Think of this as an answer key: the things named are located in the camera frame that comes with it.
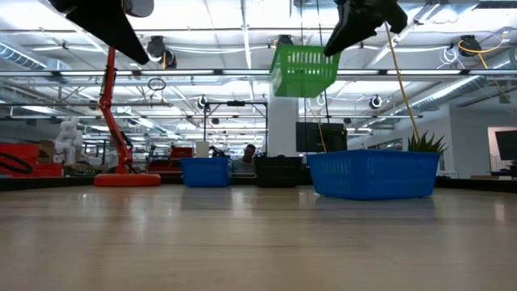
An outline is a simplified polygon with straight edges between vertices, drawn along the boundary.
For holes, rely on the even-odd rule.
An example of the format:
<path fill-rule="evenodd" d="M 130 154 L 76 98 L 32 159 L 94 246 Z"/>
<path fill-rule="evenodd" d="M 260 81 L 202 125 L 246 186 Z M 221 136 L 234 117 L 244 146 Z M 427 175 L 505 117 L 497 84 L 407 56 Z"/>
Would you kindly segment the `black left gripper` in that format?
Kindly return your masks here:
<path fill-rule="evenodd" d="M 48 0 L 57 11 L 140 65 L 149 57 L 123 12 L 124 0 Z"/>

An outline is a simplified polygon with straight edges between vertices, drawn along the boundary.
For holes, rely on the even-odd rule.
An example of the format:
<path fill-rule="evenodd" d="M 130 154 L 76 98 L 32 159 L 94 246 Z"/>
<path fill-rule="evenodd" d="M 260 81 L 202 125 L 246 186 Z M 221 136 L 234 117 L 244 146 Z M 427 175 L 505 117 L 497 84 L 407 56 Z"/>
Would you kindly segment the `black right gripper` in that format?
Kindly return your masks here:
<path fill-rule="evenodd" d="M 384 23 L 395 33 L 400 33 L 408 24 L 408 16 L 396 0 L 343 0 L 335 3 L 338 23 L 324 48 L 327 57 L 374 36 L 375 30 Z"/>

